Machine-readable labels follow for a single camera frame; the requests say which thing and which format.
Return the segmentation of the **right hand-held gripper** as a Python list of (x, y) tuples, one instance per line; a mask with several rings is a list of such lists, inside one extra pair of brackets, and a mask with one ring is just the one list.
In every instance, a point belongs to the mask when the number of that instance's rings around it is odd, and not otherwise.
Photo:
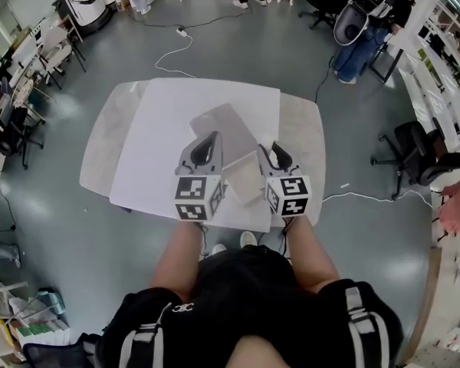
[(274, 141), (269, 152), (260, 144), (257, 156), (265, 182), (264, 200), (271, 213), (282, 218), (305, 215), (312, 189), (297, 155), (283, 143)]

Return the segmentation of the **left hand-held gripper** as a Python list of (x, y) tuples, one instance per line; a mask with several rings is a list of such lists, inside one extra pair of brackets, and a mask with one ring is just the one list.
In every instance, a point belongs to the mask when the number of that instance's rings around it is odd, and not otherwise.
[(220, 133), (198, 136), (185, 147), (176, 167), (173, 196), (176, 214), (184, 222), (209, 222), (225, 196)]

